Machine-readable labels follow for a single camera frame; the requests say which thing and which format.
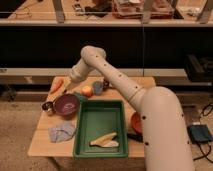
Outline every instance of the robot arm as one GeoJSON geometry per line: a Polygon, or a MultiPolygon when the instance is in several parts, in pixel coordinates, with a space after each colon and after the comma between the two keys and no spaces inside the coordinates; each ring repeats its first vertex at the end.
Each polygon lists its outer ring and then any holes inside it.
{"type": "Polygon", "coordinates": [[[101,48],[86,46],[70,72],[72,82],[87,78],[97,69],[140,114],[148,171],[194,171],[183,111],[176,95],[167,88],[146,90],[106,62],[101,48]]]}

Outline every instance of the carrot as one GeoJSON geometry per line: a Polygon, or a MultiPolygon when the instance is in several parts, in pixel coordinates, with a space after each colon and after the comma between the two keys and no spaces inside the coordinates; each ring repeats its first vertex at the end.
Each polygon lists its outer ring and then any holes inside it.
{"type": "Polygon", "coordinates": [[[50,89],[50,94],[55,93],[64,83],[64,80],[60,78],[55,84],[53,84],[52,88],[50,89]]]}

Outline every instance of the green tray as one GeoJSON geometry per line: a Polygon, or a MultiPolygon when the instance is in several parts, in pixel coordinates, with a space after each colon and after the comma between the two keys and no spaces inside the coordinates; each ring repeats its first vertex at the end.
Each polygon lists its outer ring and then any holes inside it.
{"type": "Polygon", "coordinates": [[[81,103],[74,157],[127,157],[128,145],[122,101],[88,100],[81,103]],[[89,142],[105,134],[117,132],[118,147],[90,146],[89,142]]]}

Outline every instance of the banana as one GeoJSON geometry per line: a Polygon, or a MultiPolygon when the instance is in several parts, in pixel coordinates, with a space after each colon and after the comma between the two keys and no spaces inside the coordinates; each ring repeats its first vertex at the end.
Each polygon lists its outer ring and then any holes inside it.
{"type": "Polygon", "coordinates": [[[93,146],[93,145],[98,145],[98,146],[101,146],[101,147],[104,147],[106,144],[108,144],[115,136],[117,136],[117,133],[116,132],[112,132],[112,133],[109,133],[109,134],[106,134],[106,135],[103,135],[93,141],[90,141],[90,145],[93,146]]]}

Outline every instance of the purple bowl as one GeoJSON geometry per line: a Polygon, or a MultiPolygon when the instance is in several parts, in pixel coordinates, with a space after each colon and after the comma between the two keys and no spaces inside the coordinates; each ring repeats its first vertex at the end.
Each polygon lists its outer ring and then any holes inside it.
{"type": "Polygon", "coordinates": [[[74,94],[63,94],[53,103],[54,111],[62,116],[71,115],[79,107],[79,100],[74,94]]]}

